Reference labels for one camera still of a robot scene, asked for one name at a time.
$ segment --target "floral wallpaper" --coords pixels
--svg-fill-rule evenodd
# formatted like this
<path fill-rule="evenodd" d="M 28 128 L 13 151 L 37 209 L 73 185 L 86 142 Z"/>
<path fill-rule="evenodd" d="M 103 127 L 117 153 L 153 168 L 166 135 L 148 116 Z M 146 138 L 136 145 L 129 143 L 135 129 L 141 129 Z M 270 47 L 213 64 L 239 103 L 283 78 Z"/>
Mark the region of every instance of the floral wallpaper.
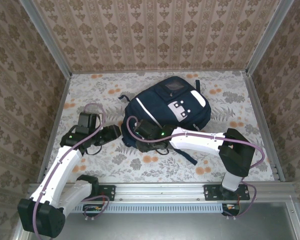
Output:
<path fill-rule="evenodd" d="M 88 103 L 102 104 L 106 112 L 106 126 L 121 126 L 124 111 L 130 99 L 150 86 L 171 76 L 179 76 L 195 85 L 200 80 L 201 93 L 211 106 L 211 120 L 202 129 L 207 133 L 224 133 L 228 128 L 240 131 L 251 143 L 264 148 L 262 136 L 241 71 L 183 71 L 74 74 L 66 97 L 61 120 L 54 141 L 49 166 L 57 156 L 62 136 L 78 123 L 78 116 Z M 99 113 L 91 106 L 88 111 Z M 99 147 L 93 146 L 93 154 Z M 102 146 L 97 155 L 85 154 L 74 167 L 69 182 L 75 182 L 81 174 L 98 177 L 101 183 L 171 183 L 171 182 L 219 182 L 226 171 L 219 156 L 206 152 L 186 150 L 198 163 L 194 166 L 180 154 L 170 151 L 159 155 L 155 151 L 140 152 L 126 147 L 121 138 Z M 261 158 L 256 151 L 252 162 Z M 272 181 L 273 173 L 268 158 L 250 170 L 248 181 Z"/>
<path fill-rule="evenodd" d="M 287 181 L 300 200 L 300 0 L 252 75 Z"/>
<path fill-rule="evenodd" d="M 36 182 L 65 79 L 18 0 L 0 0 L 0 240 Z"/>
<path fill-rule="evenodd" d="M 74 73 L 244 69 L 279 0 L 33 0 Z"/>

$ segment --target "purple cable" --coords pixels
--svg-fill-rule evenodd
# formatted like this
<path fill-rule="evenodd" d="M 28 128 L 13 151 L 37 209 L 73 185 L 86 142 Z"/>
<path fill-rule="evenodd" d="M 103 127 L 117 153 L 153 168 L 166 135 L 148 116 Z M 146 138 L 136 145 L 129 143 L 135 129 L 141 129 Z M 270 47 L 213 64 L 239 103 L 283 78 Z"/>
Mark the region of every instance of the purple cable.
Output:
<path fill-rule="evenodd" d="M 99 195 L 99 196 L 94 196 L 94 197 L 90 197 L 90 198 L 86 198 L 84 200 L 82 200 L 82 202 L 86 202 L 86 201 L 91 201 L 91 200 L 95 200 L 95 199 L 100 199 L 100 198 L 105 198 L 106 199 L 106 205 L 104 208 L 102 208 L 102 210 L 98 213 L 97 216 L 94 217 L 94 219 L 97 219 L 98 217 L 100 217 L 100 215 L 105 211 L 107 210 L 108 208 L 108 205 L 109 205 L 109 202 L 110 202 L 110 198 L 106 195 Z M 90 208 L 93 208 L 93 206 L 88 206 L 84 209 L 84 212 L 83 212 L 83 215 L 85 217 L 88 217 L 87 216 L 87 210 L 90 209 Z"/>
<path fill-rule="evenodd" d="M 224 213 L 228 214 L 229 216 L 231 216 L 231 217 L 233 217 L 233 218 L 240 218 L 240 217 L 242 217 L 244 214 L 246 214 L 246 213 L 249 211 L 249 209 L 251 208 L 252 204 L 254 204 L 254 201 L 256 200 L 256 197 L 257 197 L 257 188 L 256 188 L 255 186 L 253 186 L 253 185 L 250 184 L 250 183 L 246 183 L 246 182 L 243 181 L 243 180 L 242 180 L 241 182 L 242 182 L 243 184 L 247 185 L 247 186 L 252 187 L 252 188 L 254 189 L 254 194 L 253 194 L 253 198 L 252 198 L 252 200 L 251 200 L 249 206 L 246 208 L 246 210 L 244 210 L 244 212 L 242 212 L 242 213 L 239 213 L 237 216 L 234 216 L 234 215 L 232 215 L 230 212 L 223 210 Z"/>
<path fill-rule="evenodd" d="M 187 135 L 187 136 L 193 136 L 193 137 L 199 137 L 199 138 L 205 138 L 205 139 L 213 139 L 213 140 L 216 139 L 216 140 L 227 141 L 227 142 L 231 142 L 231 143 L 244 144 L 244 145 L 248 145 L 250 147 L 253 147 L 253 148 L 257 149 L 261 153 L 262 157 L 255 164 L 251 165 L 250 169 L 254 168 L 255 166 L 258 166 L 265 159 L 265 153 L 264 153 L 264 151 L 262 150 L 261 147 L 255 145 L 253 143 L 250 143 L 248 141 L 230 139 L 230 138 L 219 137 L 219 136 L 214 137 L 214 136 L 209 136 L 209 135 L 201 135 L 201 134 L 198 134 L 198 133 L 187 132 L 187 133 L 177 133 L 177 134 L 166 136 L 166 137 L 163 137 L 163 138 L 160 138 L 160 139 L 156 139 L 156 140 L 145 140 L 145 139 L 142 139 L 142 138 L 134 135 L 134 133 L 131 131 L 130 126 L 129 126 L 129 122 L 130 122 L 131 119 L 135 119 L 136 122 L 138 122 L 138 119 L 137 119 L 136 116 L 130 116 L 126 120 L 126 128 L 128 129 L 128 131 L 131 134 L 131 136 L 133 138 L 135 138 L 136 140 L 140 141 L 140 142 L 144 142 L 144 143 L 157 143 L 157 142 L 165 141 L 165 140 L 168 140 L 168 139 L 171 139 L 171 138 L 174 138 L 174 137 L 180 137 L 180 136 Z"/>
<path fill-rule="evenodd" d="M 72 151 L 74 150 L 76 147 L 78 147 L 80 144 L 84 143 L 85 141 L 89 140 L 90 138 L 92 138 L 94 135 L 96 135 L 100 130 L 101 128 L 104 126 L 105 122 L 106 122 L 106 112 L 105 110 L 103 109 L 103 107 L 98 104 L 98 103 L 88 103 L 87 105 L 85 105 L 84 107 L 84 112 L 86 111 L 86 108 L 90 105 L 96 105 L 98 107 L 101 108 L 101 111 L 102 111 L 102 114 L 103 114 L 103 119 L 102 119 L 102 122 L 100 123 L 99 127 L 92 133 L 90 134 L 89 136 L 87 136 L 86 138 L 82 139 L 81 141 L 79 141 L 77 144 L 75 144 L 73 147 L 71 147 L 68 151 L 65 152 L 65 154 L 60 158 L 59 162 L 55 165 L 55 167 L 53 168 L 51 174 L 49 175 L 49 177 L 47 178 L 43 188 L 42 188 L 42 191 L 41 193 L 39 194 L 39 197 L 37 199 L 37 201 L 35 202 L 35 205 L 34 205 L 34 208 L 33 208 L 33 215 L 32 215 L 32 225 L 33 225 L 33 231 L 34 231 L 34 234 L 36 236 L 36 238 L 38 240 L 42 240 L 40 235 L 39 235 L 39 232 L 38 232 L 38 228 L 37 228 L 37 210 L 38 210 L 38 206 L 39 206 L 39 203 L 40 203 L 40 200 L 41 198 L 43 197 L 44 195 L 44 192 L 46 191 L 49 183 L 50 183 L 50 180 L 52 179 L 53 175 L 55 174 L 58 166 L 61 164 L 61 162 L 64 160 L 64 158 Z"/>
<path fill-rule="evenodd" d="M 251 165 L 250 166 L 250 169 L 258 166 L 259 164 L 261 164 L 264 160 L 265 160 L 265 153 L 263 151 L 263 149 L 253 143 L 250 143 L 250 142 L 247 142 L 247 141 L 241 141 L 241 140 L 236 140 L 236 139 L 230 139 L 230 138 L 225 138 L 225 137 L 214 137 L 214 136 L 208 136 L 208 135 L 201 135 L 201 134 L 197 134 L 197 133 L 190 133 L 190 132 L 187 132 L 187 133 L 177 133 L 177 134 L 174 134 L 174 135 L 171 135 L 171 136 L 166 136 L 166 137 L 163 137 L 163 138 L 160 138 L 160 139 L 156 139 L 156 140 L 145 140 L 145 139 L 142 139 L 140 137 L 137 137 L 136 135 L 134 135 L 134 133 L 131 131 L 130 129 L 130 126 L 129 126 L 129 122 L 131 119 L 135 119 L 136 122 L 138 122 L 138 118 L 136 116 L 130 116 L 128 117 L 128 119 L 126 120 L 126 128 L 128 129 L 129 133 L 131 134 L 131 136 L 133 138 L 135 138 L 136 140 L 140 141 L 140 142 L 144 142 L 144 143 L 157 143 L 157 142 L 161 142 L 161 141 L 165 141 L 165 140 L 168 140 L 168 139 L 171 139 L 173 137 L 179 137 L 179 136 L 193 136 L 193 137 L 200 137 L 200 138 L 206 138 L 206 139 L 216 139 L 216 140 L 221 140 L 221 141 L 227 141 L 227 142 L 231 142 L 231 143 L 238 143 L 238 144 L 244 144 L 244 145 L 248 145 L 250 147 L 253 147 L 255 149 L 257 149 L 260 153 L 261 153 L 261 159 L 259 161 L 257 161 L 255 164 Z M 249 184 L 249 183 L 246 183 L 243 181 L 244 178 L 242 178 L 241 182 L 247 186 L 250 186 L 254 189 L 254 194 L 253 194 L 253 198 L 249 204 L 249 206 L 247 207 L 247 209 L 243 212 L 243 213 L 240 213 L 239 215 L 237 216 L 233 216 L 233 217 L 241 217 L 242 215 L 244 215 L 252 206 L 252 204 L 254 203 L 254 201 L 256 200 L 256 197 L 257 197 L 257 188 L 255 186 L 253 186 L 252 184 Z"/>

